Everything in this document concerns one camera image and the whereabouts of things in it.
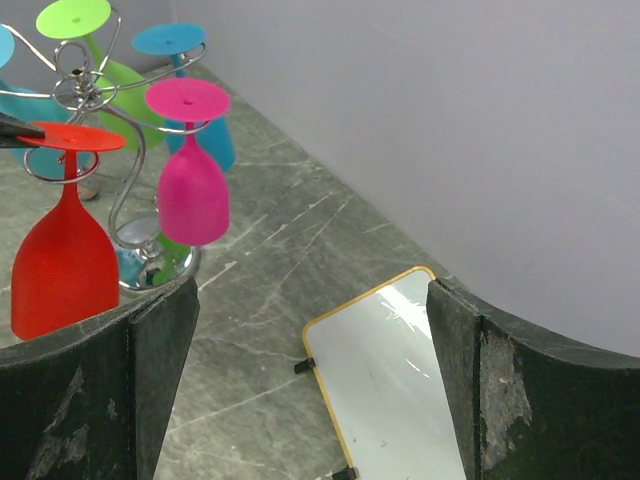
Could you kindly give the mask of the green plastic wine glass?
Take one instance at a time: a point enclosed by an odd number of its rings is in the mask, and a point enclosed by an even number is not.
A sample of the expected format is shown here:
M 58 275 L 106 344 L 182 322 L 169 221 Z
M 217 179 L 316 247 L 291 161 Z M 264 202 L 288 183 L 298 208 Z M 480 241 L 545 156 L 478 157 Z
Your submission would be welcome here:
M 95 85 L 107 90 L 102 95 L 104 98 L 114 96 L 109 102 L 111 108 L 141 125 L 146 146 L 153 148 L 165 140 L 165 135 L 158 130 L 164 121 L 145 101 L 149 86 L 143 82 L 141 74 L 113 60 L 111 52 L 103 51 L 93 38 L 93 33 L 111 17 L 118 16 L 108 1 L 55 1 L 39 13 L 36 29 L 54 40 L 85 40 L 94 66 L 102 72 L 95 78 Z

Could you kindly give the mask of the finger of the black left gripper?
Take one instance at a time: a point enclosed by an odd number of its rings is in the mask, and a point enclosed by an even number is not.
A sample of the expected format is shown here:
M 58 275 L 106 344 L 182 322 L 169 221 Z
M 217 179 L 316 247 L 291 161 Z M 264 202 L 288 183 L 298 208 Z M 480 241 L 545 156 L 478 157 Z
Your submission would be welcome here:
M 0 114 L 0 148 L 31 148 L 30 140 L 45 138 L 45 131 L 16 117 Z

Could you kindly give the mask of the pink plastic wine glass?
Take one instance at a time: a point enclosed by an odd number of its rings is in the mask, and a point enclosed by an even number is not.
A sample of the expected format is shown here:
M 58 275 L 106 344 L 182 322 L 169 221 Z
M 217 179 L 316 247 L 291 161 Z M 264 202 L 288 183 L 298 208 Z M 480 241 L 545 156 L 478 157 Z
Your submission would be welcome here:
M 181 245 L 204 246 L 225 235 L 230 226 L 230 193 L 223 171 L 185 131 L 182 147 L 159 177 L 159 226 L 165 236 Z

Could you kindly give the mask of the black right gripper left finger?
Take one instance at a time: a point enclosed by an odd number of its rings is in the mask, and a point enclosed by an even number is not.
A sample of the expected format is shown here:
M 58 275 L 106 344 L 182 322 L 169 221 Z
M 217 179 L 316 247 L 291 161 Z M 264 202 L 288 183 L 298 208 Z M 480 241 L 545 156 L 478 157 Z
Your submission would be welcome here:
M 1 351 L 4 479 L 153 478 L 200 305 L 181 277 Z

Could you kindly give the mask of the red plastic wine glass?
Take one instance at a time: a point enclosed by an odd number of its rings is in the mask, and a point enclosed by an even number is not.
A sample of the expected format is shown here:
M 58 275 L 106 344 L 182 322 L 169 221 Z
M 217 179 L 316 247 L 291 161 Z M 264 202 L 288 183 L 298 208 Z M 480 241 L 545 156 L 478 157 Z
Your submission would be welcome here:
M 11 273 L 11 329 L 31 340 L 117 307 L 119 264 L 112 242 L 85 209 L 77 189 L 78 154 L 117 151 L 126 139 L 102 129 L 38 122 L 31 146 L 64 152 L 64 184 L 56 206 L 30 230 Z

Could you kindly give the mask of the blue plastic wine glass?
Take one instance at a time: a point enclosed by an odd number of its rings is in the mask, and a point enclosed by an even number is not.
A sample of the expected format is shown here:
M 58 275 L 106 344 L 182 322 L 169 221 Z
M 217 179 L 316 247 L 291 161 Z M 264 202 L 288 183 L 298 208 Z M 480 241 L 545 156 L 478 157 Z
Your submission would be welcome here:
M 157 25 L 138 33 L 133 47 L 151 56 L 169 56 L 177 76 L 153 84 L 145 94 L 149 108 L 174 130 L 192 130 L 199 147 L 217 162 L 223 172 L 235 163 L 236 153 L 224 115 L 231 107 L 229 95 L 217 85 L 184 75 L 179 56 L 205 42 L 206 33 L 191 23 Z

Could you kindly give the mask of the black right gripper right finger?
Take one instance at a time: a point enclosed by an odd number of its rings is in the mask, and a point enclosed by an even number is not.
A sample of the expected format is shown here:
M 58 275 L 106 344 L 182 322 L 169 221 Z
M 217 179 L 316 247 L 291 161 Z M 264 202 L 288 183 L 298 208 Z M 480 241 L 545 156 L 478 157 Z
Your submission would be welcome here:
M 638 358 L 554 333 L 442 278 L 426 307 L 467 478 L 638 478 Z

